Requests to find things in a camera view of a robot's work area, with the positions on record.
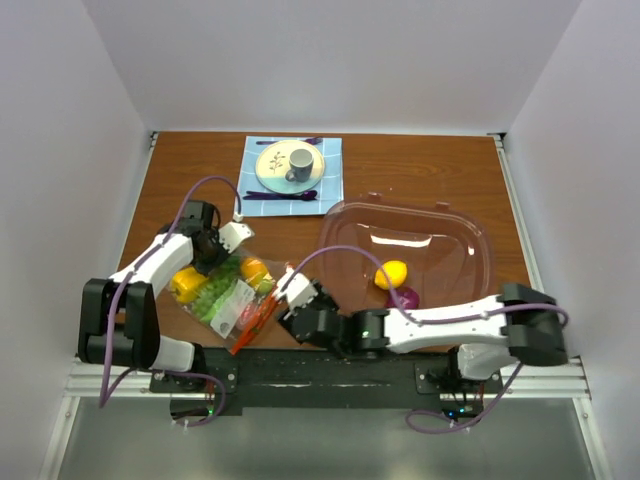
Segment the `clear zip top bag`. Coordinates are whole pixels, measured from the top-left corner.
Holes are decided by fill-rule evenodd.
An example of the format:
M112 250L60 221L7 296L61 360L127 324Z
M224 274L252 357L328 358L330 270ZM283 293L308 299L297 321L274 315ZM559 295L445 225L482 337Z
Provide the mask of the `clear zip top bag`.
M261 260L268 268L274 280L273 288L269 293L260 294L244 281L240 271L240 264L247 257ZM204 275L208 280L222 276L229 276L235 279L231 288L215 302L204 321L198 320L191 313L191 304L193 302L181 304L175 300L170 292L169 284L167 290L183 310L188 312L200 324L208 327L225 348L235 355L241 349L249 346L269 322L269 317L277 307L277 301L273 299L273 292L276 289L277 281L284 275L287 266L289 266L287 263L262 259L246 249L235 251L221 266L212 270L209 275ZM239 328L239 317L249 305L257 306L258 310L244 329Z

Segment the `fake red peach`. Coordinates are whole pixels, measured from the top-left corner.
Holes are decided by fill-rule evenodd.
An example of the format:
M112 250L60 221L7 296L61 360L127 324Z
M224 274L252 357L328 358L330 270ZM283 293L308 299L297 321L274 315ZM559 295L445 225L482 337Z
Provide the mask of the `fake red peach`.
M238 320L238 327L244 329L246 327L246 325L251 321L251 319L254 317L256 311L258 310L258 307L255 305L249 305L247 306L244 311L242 312L241 316L239 317Z

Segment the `fake yellow lemon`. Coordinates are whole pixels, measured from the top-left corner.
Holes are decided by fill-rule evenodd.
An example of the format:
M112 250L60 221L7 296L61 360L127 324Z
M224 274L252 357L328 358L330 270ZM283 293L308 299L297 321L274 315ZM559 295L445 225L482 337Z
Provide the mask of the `fake yellow lemon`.
M401 287L408 276L407 265L400 260L390 260L377 269L374 275L374 284L382 289Z

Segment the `fake purple onion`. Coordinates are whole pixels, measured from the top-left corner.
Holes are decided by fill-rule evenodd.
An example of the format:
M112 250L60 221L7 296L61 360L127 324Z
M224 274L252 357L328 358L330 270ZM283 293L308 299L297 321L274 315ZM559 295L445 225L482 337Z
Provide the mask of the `fake purple onion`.
M419 308L420 297L416 291L410 287L399 287L395 290L396 298L389 294L385 303L386 308L404 308L415 310Z

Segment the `clear pink plastic bowl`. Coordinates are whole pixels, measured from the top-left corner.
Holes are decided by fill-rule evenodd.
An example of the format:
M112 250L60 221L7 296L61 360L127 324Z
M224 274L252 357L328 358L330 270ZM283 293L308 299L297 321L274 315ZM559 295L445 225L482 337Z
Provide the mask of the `clear pink plastic bowl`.
M446 203L406 205L370 194L343 201L325 215L316 258L317 277L360 333L358 313L384 306L388 293L374 284L380 264L400 260L403 284L420 297L419 308L469 305L494 290L494 261L485 229Z

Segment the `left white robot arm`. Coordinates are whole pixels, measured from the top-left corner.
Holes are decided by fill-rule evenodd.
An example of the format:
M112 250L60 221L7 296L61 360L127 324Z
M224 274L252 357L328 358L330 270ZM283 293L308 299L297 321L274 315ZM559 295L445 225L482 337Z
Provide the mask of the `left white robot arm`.
M200 390L207 368L199 347L160 334L156 298L186 266L210 272L230 256L221 243L218 209L189 201L175 227L159 230L150 247L107 279L91 279L82 291L77 355L88 364L172 371L185 392Z

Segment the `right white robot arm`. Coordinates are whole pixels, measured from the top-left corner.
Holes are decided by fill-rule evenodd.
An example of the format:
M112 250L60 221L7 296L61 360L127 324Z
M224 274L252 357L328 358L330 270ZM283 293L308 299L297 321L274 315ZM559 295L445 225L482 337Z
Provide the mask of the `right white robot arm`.
M566 311L554 298L517 283L469 303L365 309L350 315L341 314L331 295L301 274L279 282L275 297L286 305L278 321L291 337L340 358L453 346L454 360L445 369L445 379L459 393L515 363L555 367L569 360Z

